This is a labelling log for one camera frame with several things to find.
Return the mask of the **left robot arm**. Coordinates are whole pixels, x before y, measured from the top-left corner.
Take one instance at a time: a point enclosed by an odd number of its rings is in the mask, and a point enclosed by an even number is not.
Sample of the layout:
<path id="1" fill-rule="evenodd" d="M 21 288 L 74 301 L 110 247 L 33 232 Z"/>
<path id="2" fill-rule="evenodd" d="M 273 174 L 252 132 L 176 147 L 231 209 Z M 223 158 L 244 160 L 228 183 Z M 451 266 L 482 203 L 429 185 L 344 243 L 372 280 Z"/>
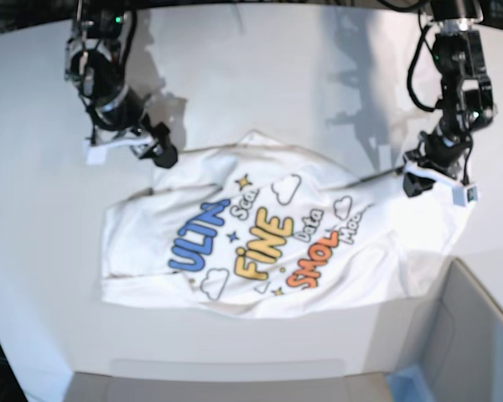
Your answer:
<path id="1" fill-rule="evenodd" d="M 496 114 L 480 32 L 474 28 L 483 13 L 476 1 L 432 1 L 430 8 L 433 20 L 421 28 L 407 71 L 407 90 L 418 109 L 442 115 L 433 131 L 421 132 L 417 147 L 405 152 L 403 190 L 412 198 L 441 182 L 452 187 L 459 204 L 467 204 L 477 198 L 468 169 L 473 134 L 488 127 Z M 426 106 L 418 99 L 412 79 L 434 25 L 438 32 L 430 53 L 441 75 L 441 96 L 434 106 Z"/>

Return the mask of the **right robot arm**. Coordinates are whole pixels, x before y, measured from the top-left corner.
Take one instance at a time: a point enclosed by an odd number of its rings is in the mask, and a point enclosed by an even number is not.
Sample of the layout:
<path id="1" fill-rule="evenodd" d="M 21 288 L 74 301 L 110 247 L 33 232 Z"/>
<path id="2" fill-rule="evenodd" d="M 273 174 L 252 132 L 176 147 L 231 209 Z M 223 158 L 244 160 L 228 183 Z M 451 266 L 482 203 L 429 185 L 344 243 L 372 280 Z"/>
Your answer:
<path id="1" fill-rule="evenodd" d="M 139 160 L 169 169 L 178 151 L 163 122 L 152 123 L 154 100 L 140 96 L 126 79 L 137 30 L 137 9 L 129 1 L 79 1 L 65 45 L 64 78 L 76 89 L 91 121 L 84 139 L 86 163 L 106 161 L 112 148 L 127 147 Z"/>

